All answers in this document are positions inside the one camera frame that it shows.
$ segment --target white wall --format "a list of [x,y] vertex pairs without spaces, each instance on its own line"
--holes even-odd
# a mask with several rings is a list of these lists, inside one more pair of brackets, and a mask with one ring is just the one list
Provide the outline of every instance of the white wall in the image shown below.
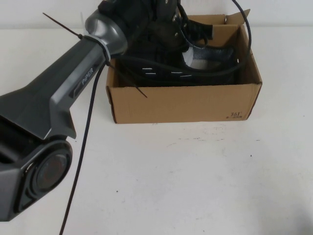
[[[0,0],[0,28],[56,27],[41,13],[70,27],[81,27],[80,12],[87,17],[101,0]],[[252,25],[313,25],[312,0],[238,0],[251,8]],[[231,0],[182,0],[188,14],[236,13]]]

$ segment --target open cardboard box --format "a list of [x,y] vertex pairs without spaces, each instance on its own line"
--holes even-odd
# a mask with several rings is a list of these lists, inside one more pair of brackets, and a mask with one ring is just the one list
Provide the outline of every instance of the open cardboard box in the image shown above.
[[[210,45],[235,46],[239,61],[246,55],[248,36],[241,13],[189,18],[213,25]],[[109,68],[107,93],[113,119],[116,123],[247,120],[262,86],[252,51],[250,55],[237,85],[140,88],[148,98],[134,87],[122,86],[118,75]]]

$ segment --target black wire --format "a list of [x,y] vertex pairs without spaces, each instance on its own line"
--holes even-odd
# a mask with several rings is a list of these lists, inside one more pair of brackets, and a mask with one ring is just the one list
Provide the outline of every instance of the black wire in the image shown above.
[[64,219],[63,219],[63,223],[61,226],[61,230],[60,230],[60,235],[63,234],[64,229],[65,229],[65,225],[67,223],[67,218],[68,218],[68,214],[69,214],[69,210],[73,201],[73,197],[74,197],[74,193],[76,190],[76,186],[77,186],[77,182],[78,182],[78,178],[79,178],[79,174],[80,174],[80,170],[82,168],[82,163],[83,163],[83,159],[84,159],[84,153],[85,153],[85,149],[86,149],[86,143],[87,143],[87,138],[88,138],[88,133],[89,133],[89,128],[90,128],[90,122],[91,122],[91,116],[92,116],[92,110],[93,110],[93,105],[94,105],[94,99],[95,99],[95,95],[96,95],[96,90],[97,90],[97,85],[99,82],[99,78],[100,75],[103,71],[103,68],[105,67],[105,63],[101,66],[95,80],[93,83],[93,88],[92,88],[92,93],[91,93],[91,98],[90,98],[90,106],[89,106],[89,111],[88,111],[88,117],[87,117],[87,123],[86,123],[86,128],[85,128],[85,133],[84,133],[84,138],[83,138],[83,143],[82,143],[82,148],[81,148],[81,152],[80,152],[80,157],[79,157],[79,161],[78,161],[78,166],[77,166],[77,171],[75,174],[75,178],[74,178],[74,183],[72,186],[72,190],[70,192],[70,196],[69,196],[69,200],[68,200],[68,204],[67,204],[67,209],[64,215]]
[[240,10],[240,12],[241,12],[241,14],[242,14],[242,16],[244,18],[244,21],[246,23],[246,27],[247,27],[247,30],[248,30],[249,42],[248,42],[247,53],[246,53],[246,56],[244,57],[244,59],[240,63],[238,63],[236,66],[234,66],[234,67],[232,67],[230,69],[227,69],[227,70],[224,70],[224,71],[219,71],[219,72],[191,72],[189,70],[175,68],[175,67],[164,65],[164,64],[161,64],[161,63],[158,63],[158,62],[155,62],[155,61],[141,59],[141,58],[137,58],[137,57],[134,57],[134,56],[120,55],[120,56],[117,56],[116,58],[118,58],[120,60],[145,63],[147,65],[156,66],[156,67],[159,67],[159,68],[163,68],[165,70],[171,70],[171,71],[175,70],[177,72],[182,72],[182,73],[185,73],[185,74],[188,74],[188,75],[199,76],[199,77],[201,77],[201,76],[202,77],[217,77],[217,76],[228,75],[228,74],[230,74],[232,72],[235,72],[238,69],[240,69],[241,67],[243,67],[246,64],[246,62],[248,61],[249,57],[250,57],[250,51],[251,51],[251,45],[252,45],[252,33],[251,33],[251,28],[250,28],[249,21],[248,21],[248,19],[246,17],[246,14],[245,14],[244,10],[241,8],[241,6],[237,3],[236,0],[232,0],[232,1],[238,7],[238,9]]
[[78,34],[78,33],[75,33],[73,30],[69,29],[68,27],[66,27],[64,24],[58,22],[57,20],[53,19],[52,17],[50,17],[49,15],[47,15],[46,13],[43,13],[45,16],[47,16],[49,19],[51,19],[53,22],[55,22],[56,24],[58,24],[59,26],[61,26],[62,28],[66,29],[68,32],[76,35],[79,39],[82,39],[83,38],[83,35],[82,34]]
[[137,86],[134,82],[132,82],[125,74],[123,74],[121,71],[119,71],[111,63],[108,66],[111,67],[112,69],[114,69],[114,71],[116,73],[118,73],[118,75],[120,75],[120,77],[122,77],[125,82],[127,82],[131,86],[134,86],[144,97],[148,98],[147,95],[144,92],[142,92],[142,90],[139,88],[139,86]]

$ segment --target white table surface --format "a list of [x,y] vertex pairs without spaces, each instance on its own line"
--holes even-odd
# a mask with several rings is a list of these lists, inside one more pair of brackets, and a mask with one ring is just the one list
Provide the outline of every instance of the white table surface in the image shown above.
[[[116,125],[98,86],[66,235],[313,234],[313,28],[256,27],[264,86],[245,122]],[[21,88],[77,39],[1,30],[0,94]],[[71,108],[74,161],[53,192],[1,235],[56,235],[79,157],[91,87]]]

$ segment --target black plastic part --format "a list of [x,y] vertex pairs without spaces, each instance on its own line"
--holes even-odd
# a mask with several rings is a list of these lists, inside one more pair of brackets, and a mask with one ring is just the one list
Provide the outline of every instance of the black plastic part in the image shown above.
[[[10,221],[53,190],[66,176],[72,159],[70,144],[60,136],[42,141],[0,119],[0,221]],[[38,186],[40,172],[51,169],[45,163],[63,155],[62,172]]]
[[156,0],[156,22],[171,22],[176,12],[177,0]]

